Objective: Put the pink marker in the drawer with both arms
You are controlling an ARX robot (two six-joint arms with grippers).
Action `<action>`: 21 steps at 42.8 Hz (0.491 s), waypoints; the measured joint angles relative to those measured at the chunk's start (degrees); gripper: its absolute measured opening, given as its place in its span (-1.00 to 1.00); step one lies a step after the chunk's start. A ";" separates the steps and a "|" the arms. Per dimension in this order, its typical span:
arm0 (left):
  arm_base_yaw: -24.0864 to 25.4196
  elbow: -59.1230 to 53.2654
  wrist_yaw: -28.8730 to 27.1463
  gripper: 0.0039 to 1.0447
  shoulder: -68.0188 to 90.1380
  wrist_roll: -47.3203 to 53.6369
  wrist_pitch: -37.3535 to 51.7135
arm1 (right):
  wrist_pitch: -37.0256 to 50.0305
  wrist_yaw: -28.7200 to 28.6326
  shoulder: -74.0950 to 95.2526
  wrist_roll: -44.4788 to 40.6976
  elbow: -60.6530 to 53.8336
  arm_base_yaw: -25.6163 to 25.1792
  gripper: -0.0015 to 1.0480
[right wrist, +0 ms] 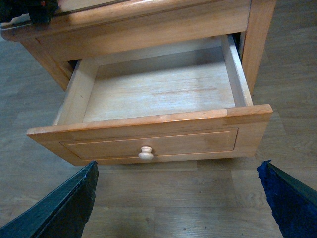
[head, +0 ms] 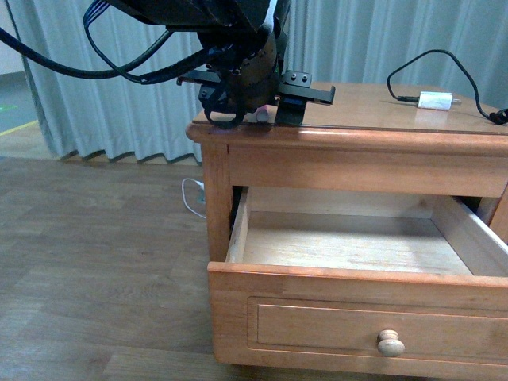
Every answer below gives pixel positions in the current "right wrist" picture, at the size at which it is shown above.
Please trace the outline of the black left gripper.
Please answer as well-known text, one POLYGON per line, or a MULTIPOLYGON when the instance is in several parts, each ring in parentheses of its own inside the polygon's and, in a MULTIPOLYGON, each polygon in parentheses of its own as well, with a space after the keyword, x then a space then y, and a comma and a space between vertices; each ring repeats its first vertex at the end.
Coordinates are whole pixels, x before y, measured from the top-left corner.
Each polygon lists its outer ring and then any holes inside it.
POLYGON ((33 24, 49 23, 58 9, 57 0, 1 0, 0 22, 9 23, 16 17, 29 14, 33 24))

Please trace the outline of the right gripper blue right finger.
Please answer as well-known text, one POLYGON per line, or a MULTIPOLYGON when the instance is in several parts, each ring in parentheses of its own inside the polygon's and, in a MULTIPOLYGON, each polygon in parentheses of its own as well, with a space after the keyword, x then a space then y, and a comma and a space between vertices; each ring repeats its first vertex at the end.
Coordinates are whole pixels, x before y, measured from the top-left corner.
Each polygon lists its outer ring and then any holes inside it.
POLYGON ((272 215, 285 238, 317 236, 317 192, 270 163, 257 168, 272 215))

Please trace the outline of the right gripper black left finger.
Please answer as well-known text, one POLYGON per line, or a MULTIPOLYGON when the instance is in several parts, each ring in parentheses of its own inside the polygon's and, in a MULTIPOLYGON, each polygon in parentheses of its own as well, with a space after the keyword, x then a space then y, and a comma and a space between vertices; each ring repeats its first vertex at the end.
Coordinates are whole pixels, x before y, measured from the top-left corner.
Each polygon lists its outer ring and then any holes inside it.
POLYGON ((90 162, 45 198, 0 229, 2 238, 80 238, 89 221, 99 171, 90 162))

